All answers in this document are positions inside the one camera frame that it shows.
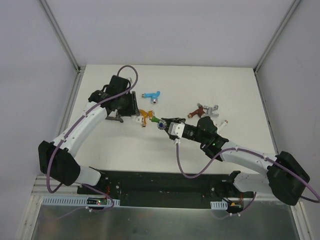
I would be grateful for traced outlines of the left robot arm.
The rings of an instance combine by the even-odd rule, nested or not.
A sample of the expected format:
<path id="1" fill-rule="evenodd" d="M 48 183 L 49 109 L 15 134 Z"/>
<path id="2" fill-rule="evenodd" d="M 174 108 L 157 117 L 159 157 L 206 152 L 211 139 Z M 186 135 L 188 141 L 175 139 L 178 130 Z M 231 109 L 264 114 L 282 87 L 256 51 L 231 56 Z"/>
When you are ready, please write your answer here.
<path id="1" fill-rule="evenodd" d="M 131 81 L 117 75 L 113 75 L 101 90 L 90 95 L 80 118 L 72 126 L 53 141 L 40 143 L 40 171 L 65 186 L 85 184 L 94 194 L 102 194 L 106 183 L 101 179 L 101 173 L 92 167 L 79 165 L 75 157 L 89 134 L 114 111 L 122 117 L 139 113 Z"/>

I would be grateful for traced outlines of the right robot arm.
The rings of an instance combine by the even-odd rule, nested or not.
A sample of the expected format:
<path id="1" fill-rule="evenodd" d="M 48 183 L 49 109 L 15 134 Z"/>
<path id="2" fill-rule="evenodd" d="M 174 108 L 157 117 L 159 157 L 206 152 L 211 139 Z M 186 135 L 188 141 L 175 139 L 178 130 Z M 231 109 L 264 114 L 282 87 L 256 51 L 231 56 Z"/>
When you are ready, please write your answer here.
<path id="1" fill-rule="evenodd" d="M 157 127 L 179 145 L 185 138 L 200 144 L 200 149 L 211 161 L 218 160 L 240 165 L 252 174 L 236 172 L 225 184 L 225 192 L 237 197 L 242 192 L 272 194 L 282 203 L 294 206 L 310 181 L 309 175 L 288 152 L 263 153 L 242 147 L 218 133 L 218 128 L 206 116 L 197 125 L 186 123 L 184 118 L 161 118 Z"/>

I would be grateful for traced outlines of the green faucet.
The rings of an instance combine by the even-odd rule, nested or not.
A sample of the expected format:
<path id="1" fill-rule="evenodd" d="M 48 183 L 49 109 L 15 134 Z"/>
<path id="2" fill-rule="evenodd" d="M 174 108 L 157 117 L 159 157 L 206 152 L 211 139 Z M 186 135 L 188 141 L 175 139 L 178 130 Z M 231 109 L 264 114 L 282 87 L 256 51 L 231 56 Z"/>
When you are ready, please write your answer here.
<path id="1" fill-rule="evenodd" d="M 156 116 L 152 116 L 150 121 L 152 123 L 157 123 L 157 128 L 160 130 L 165 130 L 167 127 L 167 123 L 163 119 L 157 118 Z"/>

